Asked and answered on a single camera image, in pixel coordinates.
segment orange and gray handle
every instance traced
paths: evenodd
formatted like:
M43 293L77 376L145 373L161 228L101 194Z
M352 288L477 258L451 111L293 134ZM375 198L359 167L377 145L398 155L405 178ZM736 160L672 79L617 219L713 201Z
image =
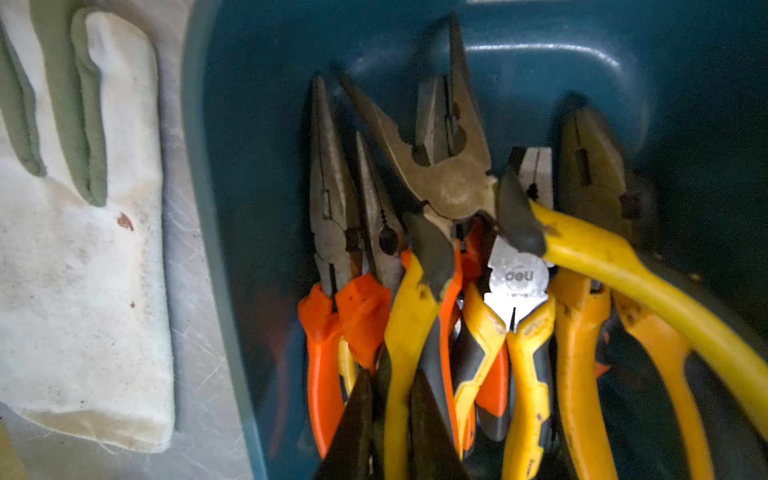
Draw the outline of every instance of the orange and gray handle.
M561 268L549 283L557 299L554 334L558 341L558 405L564 440L579 480L616 480L594 376L594 350L601 326L611 314L611 293L603 285Z
M554 329L552 295L507 334L507 349L515 377L515 407L504 447L503 480L534 478L551 438L554 385L549 340Z
M333 301L319 283L299 302L299 321L310 355L307 393L312 432L320 457L325 458L344 413L344 401L339 382L339 314L333 312Z

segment green glove trim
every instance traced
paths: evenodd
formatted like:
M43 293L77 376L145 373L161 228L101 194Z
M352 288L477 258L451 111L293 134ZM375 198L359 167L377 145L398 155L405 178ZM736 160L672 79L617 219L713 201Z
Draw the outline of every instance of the green glove trim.
M100 75L88 57L81 0L29 0L45 56L56 130L75 188L85 201L107 201L107 158L99 100Z
M35 120L35 91L32 89L16 50L0 25L0 113L11 147L24 169L36 177L45 176L40 158L40 137Z

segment yellow and gray handle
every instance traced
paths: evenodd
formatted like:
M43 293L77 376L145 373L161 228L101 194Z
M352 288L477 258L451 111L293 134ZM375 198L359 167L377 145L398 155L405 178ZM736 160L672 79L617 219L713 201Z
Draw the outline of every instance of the yellow and gray handle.
M554 296L507 334L515 377L515 407L504 448L503 480L534 478L551 437L554 386L549 340L554 329Z
M451 380L460 439L464 438L480 386L507 337L506 325L485 304L474 283L464 292L463 314L463 328L451 351Z

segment orange handle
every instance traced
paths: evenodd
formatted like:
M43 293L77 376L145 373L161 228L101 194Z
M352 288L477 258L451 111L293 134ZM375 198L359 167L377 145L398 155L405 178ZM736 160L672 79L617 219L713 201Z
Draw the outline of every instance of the orange handle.
M342 334L355 360L373 372L376 352L384 341L392 292L366 273L347 283L336 294Z
M339 382L339 314L333 312L333 301L319 283L299 302L299 321L310 355L307 392L312 432L320 457L325 458L344 413L344 401Z
M493 416L504 415L508 408L509 361L506 344L499 350L488 376L480 385L475 402Z
M433 392L435 393L435 399L437 399L438 407L441 412L444 413L444 420L446 424L446 427L450 426L451 429L451 438L453 438L454 446L456 447L456 451L459 452L462 447L462 439L458 435L458 422L456 421L456 407L455 402L453 399L453 382L451 381L451 361L450 361L450 352L449 352L449 339L451 336L451 332L453 331L453 326L455 325L455 321L453 319L453 311L454 307L456 305L456 297L458 297L459 292L462 291L462 252L461 248L458 246L455 249L455 271L453 273L453 278L451 279L451 283L448 285L448 289L445 292L445 297L442 301L442 304L440 305L440 313L438 314L438 319L440 321L440 368L439 369L423 369L427 376L427 381L429 382L429 385L432 387ZM408 249L407 251L403 252L400 255L400 260L402 261L402 265L408 269L408 266L411 263L411 249ZM438 379L435 378L437 376L430 375L429 372L432 371L439 371L442 374L440 375L442 378ZM444 390L444 392L436 392L436 389Z
M485 234L482 220L475 218L472 229L464 237L464 246L467 251L462 253L462 290L467 290L467 285L474 283L482 275L482 237Z

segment glove finger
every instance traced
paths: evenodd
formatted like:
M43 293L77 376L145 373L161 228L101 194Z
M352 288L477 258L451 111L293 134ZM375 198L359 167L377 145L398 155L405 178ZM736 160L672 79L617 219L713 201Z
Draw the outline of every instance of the glove finger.
M47 182L71 199L104 205L106 161L85 134L81 82L70 24L81 0L3 0L5 33L34 92L35 123Z
M8 134L8 142L22 166L30 174L37 177L45 176L45 166L40 158L38 126L35 121L35 93L2 25L0 25L0 112L5 124L5 132Z
M96 72L98 99L108 163L109 201L120 204L137 192L157 192L162 168L157 119L157 64L144 33L115 14L83 9L72 22L76 49L78 24L87 36L87 51L78 52L78 68ZM86 100L86 74L84 104Z

